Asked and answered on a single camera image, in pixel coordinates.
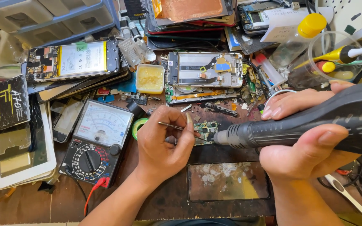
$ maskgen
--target yellow bottle cap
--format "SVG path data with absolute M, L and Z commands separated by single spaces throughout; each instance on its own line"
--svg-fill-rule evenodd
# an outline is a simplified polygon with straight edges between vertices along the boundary
M 319 13 L 311 13 L 302 20 L 297 28 L 304 38 L 314 38 L 326 27 L 326 19 Z
M 322 70 L 325 73 L 330 73 L 332 71 L 334 71 L 336 68 L 336 64 L 334 62 L 326 62 L 322 65 Z

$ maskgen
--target white pegboard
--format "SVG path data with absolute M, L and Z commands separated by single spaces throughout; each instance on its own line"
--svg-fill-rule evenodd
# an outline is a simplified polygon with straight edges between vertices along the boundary
M 335 17 L 332 30 L 345 32 L 348 27 L 355 29 L 352 38 L 362 38 L 362 0 L 318 0 L 319 7 L 333 7 Z

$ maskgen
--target long fingernail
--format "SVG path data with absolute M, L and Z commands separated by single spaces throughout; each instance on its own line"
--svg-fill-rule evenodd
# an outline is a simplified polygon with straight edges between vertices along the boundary
M 272 113 L 271 110 L 265 110 L 264 113 L 262 114 L 261 118 L 263 120 L 268 120 L 270 118 L 270 114 Z
M 334 83 L 345 84 L 346 81 L 343 81 L 343 80 L 330 80 L 329 81 L 329 84 L 334 84 Z
M 272 116 L 277 116 L 281 111 L 282 109 L 280 107 L 276 108 L 274 111 L 272 111 Z
M 190 123 L 192 122 L 192 118 L 191 116 L 189 115 L 189 113 L 187 112 L 187 123 Z
M 345 136 L 346 134 L 337 134 L 334 132 L 325 132 L 321 137 L 319 137 L 318 142 L 323 145 L 337 145 Z

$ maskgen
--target clear plastic cup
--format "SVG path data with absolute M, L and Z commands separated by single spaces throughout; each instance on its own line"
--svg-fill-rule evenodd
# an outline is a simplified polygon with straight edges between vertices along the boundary
M 327 54 L 344 45 L 361 48 L 361 45 L 349 35 L 339 31 L 326 31 L 317 35 L 309 44 L 308 50 L 289 68 L 288 82 L 297 89 L 306 89 L 328 82 L 329 80 L 353 81 L 362 70 L 362 65 L 337 66 L 331 73 L 323 73 L 315 65 L 314 58 Z

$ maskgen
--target desk surface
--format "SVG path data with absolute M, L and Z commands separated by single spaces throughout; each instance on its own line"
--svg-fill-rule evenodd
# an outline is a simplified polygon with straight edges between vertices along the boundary
M 163 104 L 164 95 L 155 95 L 161 101 L 149 100 L 148 105 L 143 106 L 145 110 L 159 107 Z M 124 101 L 114 101 L 114 105 L 124 107 Z M 231 101 L 225 104 L 231 108 Z M 175 105 L 174 108 L 182 109 L 187 105 Z M 198 105 L 193 104 L 191 113 L 201 117 L 199 123 L 204 120 L 214 120 L 222 125 L 220 130 L 226 129 L 231 123 L 241 123 L 247 120 L 259 120 L 260 113 L 253 110 L 250 117 L 246 117 L 247 111 L 237 107 L 238 117 L 230 117 L 221 113 L 204 112 Z M 61 162 L 66 152 L 67 144 L 54 142 L 57 162 Z M 194 149 L 189 159 L 189 163 L 215 163 L 215 162 L 249 162 L 258 161 L 259 156 L 255 150 L 235 150 L 231 147 L 218 147 L 214 145 L 204 145 L 200 149 Z M 138 163 L 137 141 L 130 139 L 128 147 L 121 163 L 115 184 L 109 189 L 98 189 L 93 193 L 89 202 L 89 211 L 93 210 L 100 202 L 108 197 L 115 189 L 122 184 Z M 85 193 L 88 194 L 92 185 L 80 182 Z M 61 175 L 59 182 L 55 183 L 56 189 L 53 194 L 37 191 L 40 182 L 17 187 L 16 191 L 7 199 L 0 203 L 0 224 L 15 223 L 56 223 L 56 222 L 80 222 L 83 219 L 83 200 L 80 190 L 73 180 Z M 355 209 L 341 197 L 337 192 L 322 187 L 316 180 L 314 186 L 321 193 L 328 205 L 336 213 L 354 212 Z M 354 187 L 347 190 L 352 196 L 362 204 L 362 198 Z M 6 190 L 0 191 L 0 197 Z M 257 200 L 255 202 L 229 201 L 221 205 L 216 202 L 189 203 L 186 168 L 174 177 L 165 181 L 155 190 L 145 201 L 137 215 L 137 220 L 164 220 L 164 219 L 185 219 L 185 218 L 209 218 L 209 217 L 238 217 L 238 216 L 272 216 L 275 215 L 274 198 Z

